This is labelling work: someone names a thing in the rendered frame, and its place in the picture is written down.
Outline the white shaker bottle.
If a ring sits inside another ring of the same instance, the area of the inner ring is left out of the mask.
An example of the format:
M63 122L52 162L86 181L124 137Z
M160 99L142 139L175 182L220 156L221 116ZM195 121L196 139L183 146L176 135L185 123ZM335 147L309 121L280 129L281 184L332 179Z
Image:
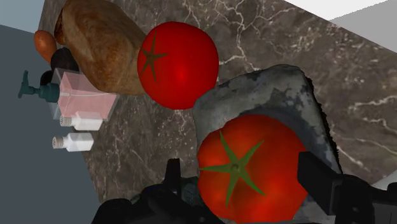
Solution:
M76 130L97 131L103 119L96 112L77 111L75 114L60 117L61 127L73 127Z
M68 152L90 151L93 144L94 139L88 132L69 133L52 139L53 149L66 149Z

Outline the grey mottled bowl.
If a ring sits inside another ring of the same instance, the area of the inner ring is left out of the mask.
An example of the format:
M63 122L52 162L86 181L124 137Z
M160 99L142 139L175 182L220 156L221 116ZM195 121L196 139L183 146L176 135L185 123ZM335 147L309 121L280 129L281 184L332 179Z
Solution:
M297 66L278 64L242 74L214 87L193 106L197 144L242 115L267 115L291 128L305 148L337 173L342 171L326 114L312 81Z

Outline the dark round object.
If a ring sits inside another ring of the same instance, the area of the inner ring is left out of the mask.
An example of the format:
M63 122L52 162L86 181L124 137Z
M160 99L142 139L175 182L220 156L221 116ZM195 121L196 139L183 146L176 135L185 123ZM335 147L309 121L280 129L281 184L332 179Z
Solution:
M60 68L76 72L80 71L71 51L66 47L59 48L55 51L51 57L50 66L52 70Z

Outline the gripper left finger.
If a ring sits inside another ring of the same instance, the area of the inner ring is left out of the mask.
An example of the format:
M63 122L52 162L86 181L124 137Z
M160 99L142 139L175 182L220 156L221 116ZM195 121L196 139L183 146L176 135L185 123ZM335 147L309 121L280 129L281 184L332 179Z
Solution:
M91 224L199 224L198 215L181 199L180 159L168 159L164 181L144 188L136 202L103 202Z

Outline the brown bread loaf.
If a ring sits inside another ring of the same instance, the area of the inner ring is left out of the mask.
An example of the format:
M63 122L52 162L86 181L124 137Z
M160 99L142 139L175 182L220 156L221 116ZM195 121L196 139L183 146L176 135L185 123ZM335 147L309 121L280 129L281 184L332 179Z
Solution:
M54 36L68 47L80 71L98 90L144 93L137 56L146 35L118 5L107 0L67 0Z

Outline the red tomato with green stem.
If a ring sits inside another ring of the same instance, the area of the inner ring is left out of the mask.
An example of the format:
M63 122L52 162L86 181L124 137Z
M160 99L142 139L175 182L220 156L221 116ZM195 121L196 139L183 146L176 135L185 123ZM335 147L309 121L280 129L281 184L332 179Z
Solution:
M237 223L291 220L307 196L297 180L305 150L275 118L234 118L200 144L200 195L215 215Z

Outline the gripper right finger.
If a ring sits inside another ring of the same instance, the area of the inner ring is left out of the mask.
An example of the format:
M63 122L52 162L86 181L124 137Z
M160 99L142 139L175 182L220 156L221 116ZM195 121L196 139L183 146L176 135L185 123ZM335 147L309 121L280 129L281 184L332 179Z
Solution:
M397 182L385 190L338 174L313 153L299 153L298 182L335 224L397 224Z

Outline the orange oval vegetable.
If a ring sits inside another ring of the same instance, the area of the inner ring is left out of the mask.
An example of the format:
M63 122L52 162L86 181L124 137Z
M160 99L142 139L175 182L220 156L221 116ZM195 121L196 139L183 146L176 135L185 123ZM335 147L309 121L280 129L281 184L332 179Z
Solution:
M37 30L34 33L34 46L40 56L50 63L53 54L57 50L57 44L53 35L48 31Z

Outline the small black round object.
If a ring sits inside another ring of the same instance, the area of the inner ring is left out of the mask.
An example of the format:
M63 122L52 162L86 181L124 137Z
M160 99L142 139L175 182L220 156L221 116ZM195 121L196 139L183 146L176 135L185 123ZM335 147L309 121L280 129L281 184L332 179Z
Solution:
M52 82L52 78L53 78L53 71L49 70L44 72L41 77L40 77L40 85L47 85L48 83Z

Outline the red tomato with dark stem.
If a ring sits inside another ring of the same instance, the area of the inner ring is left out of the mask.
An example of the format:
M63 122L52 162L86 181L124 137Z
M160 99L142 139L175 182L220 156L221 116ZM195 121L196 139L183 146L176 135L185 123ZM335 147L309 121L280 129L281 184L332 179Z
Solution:
M137 57L144 91L169 109L190 109L216 85L216 45L202 29L184 22L164 22L145 37Z

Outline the pink soap dispenser teal pump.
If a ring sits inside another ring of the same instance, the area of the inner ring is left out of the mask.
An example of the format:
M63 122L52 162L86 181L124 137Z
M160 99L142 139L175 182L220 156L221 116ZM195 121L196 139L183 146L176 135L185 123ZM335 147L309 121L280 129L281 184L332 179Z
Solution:
M49 73L52 75L51 81L35 88L29 85L28 72L25 71L18 97L37 95L48 103L55 120L76 113L83 118L110 119L119 98L117 94L101 92L82 73L60 68Z

